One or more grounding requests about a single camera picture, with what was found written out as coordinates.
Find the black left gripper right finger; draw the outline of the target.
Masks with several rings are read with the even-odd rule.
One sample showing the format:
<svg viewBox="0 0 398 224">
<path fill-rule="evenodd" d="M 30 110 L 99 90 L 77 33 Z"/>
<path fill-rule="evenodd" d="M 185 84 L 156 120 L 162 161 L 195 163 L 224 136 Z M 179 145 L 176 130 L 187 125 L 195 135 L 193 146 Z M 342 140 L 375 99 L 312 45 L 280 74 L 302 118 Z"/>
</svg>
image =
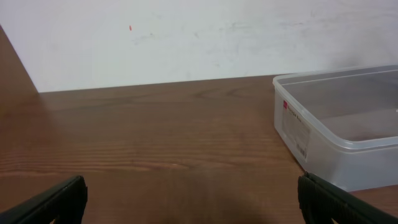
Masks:
<svg viewBox="0 0 398 224">
<path fill-rule="evenodd" d="M 306 224 L 397 224 L 397 218 L 311 173 L 298 178 L 298 201 Z"/>
</svg>

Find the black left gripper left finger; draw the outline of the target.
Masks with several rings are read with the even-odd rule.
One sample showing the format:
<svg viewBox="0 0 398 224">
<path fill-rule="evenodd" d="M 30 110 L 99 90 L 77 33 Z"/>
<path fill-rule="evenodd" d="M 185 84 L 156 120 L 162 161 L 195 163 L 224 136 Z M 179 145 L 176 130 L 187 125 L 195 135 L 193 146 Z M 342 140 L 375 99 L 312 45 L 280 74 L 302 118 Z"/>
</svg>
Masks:
<svg viewBox="0 0 398 224">
<path fill-rule="evenodd" d="M 76 175 L 2 212 L 1 223 L 81 224 L 87 201 L 85 179 Z"/>
</svg>

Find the clear plastic storage container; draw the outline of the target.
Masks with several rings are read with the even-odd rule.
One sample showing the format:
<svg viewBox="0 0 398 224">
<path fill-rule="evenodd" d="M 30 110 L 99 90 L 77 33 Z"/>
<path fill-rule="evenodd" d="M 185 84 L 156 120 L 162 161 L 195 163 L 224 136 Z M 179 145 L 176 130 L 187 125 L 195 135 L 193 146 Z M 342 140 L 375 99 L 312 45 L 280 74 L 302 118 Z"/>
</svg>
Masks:
<svg viewBox="0 0 398 224">
<path fill-rule="evenodd" d="M 397 66 L 279 75 L 274 126 L 302 168 L 346 190 L 397 183 Z"/>
</svg>

